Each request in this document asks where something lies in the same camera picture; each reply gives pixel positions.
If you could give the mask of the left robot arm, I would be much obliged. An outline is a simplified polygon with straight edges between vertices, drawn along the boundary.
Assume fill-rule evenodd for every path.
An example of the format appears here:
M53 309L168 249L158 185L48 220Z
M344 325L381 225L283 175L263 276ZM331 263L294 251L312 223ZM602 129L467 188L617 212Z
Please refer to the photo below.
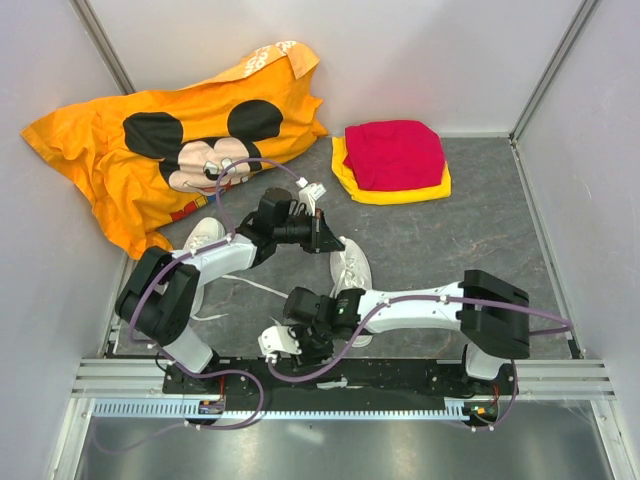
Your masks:
M293 211L290 192L269 188L233 234L195 249L147 249L116 300L115 314L186 368L185 382L196 392L211 392L220 371L217 355L189 325L196 291L262 264L280 244L311 254L343 251L316 207L325 192L320 183L307 185L298 194L301 209Z

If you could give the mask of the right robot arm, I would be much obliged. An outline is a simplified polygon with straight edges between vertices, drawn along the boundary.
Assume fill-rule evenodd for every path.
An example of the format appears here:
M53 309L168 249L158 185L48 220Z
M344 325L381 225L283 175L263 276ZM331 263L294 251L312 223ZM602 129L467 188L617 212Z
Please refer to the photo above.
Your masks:
M278 327L273 352L300 365L318 365L333 355L334 342L351 346L374 335L402 329L462 333L467 339L458 381L477 394L489 387L501 366L530 357L529 295L482 270L463 280L425 290L385 292L341 286L328 296L297 287L283 309L291 326Z

